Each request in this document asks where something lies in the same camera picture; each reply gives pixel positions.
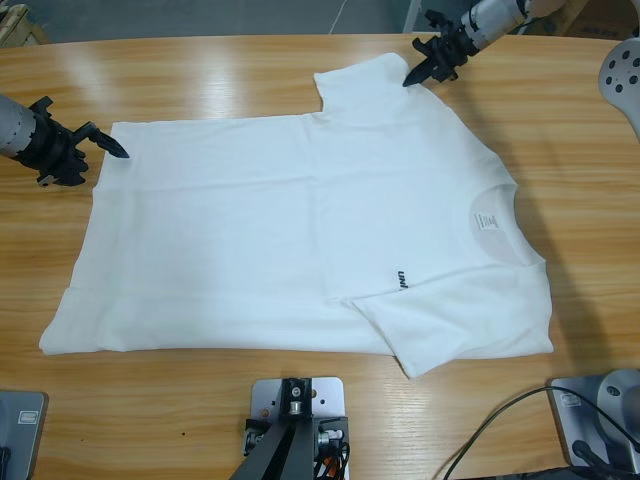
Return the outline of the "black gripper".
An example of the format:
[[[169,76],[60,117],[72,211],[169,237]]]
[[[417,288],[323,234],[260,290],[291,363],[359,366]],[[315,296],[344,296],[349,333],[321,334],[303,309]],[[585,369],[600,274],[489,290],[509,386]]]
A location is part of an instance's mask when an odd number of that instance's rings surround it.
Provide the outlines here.
[[[37,170],[40,186],[51,184],[74,187],[85,182],[82,174],[89,169],[87,156],[112,155],[116,159],[129,159],[124,147],[109,135],[97,133],[97,126],[87,122],[71,131],[52,118],[48,108],[53,100],[42,97],[29,107],[35,119],[35,130],[28,136],[27,146],[17,154],[23,166]],[[86,148],[86,154],[77,148],[85,139],[95,143]]]
[[[439,30],[439,35],[426,42],[419,38],[412,41],[413,48],[425,59],[407,74],[404,87],[421,84],[429,78],[440,83],[456,80],[456,68],[473,55],[473,43],[461,23],[455,24],[443,13],[431,9],[426,11],[425,17],[431,27]]]

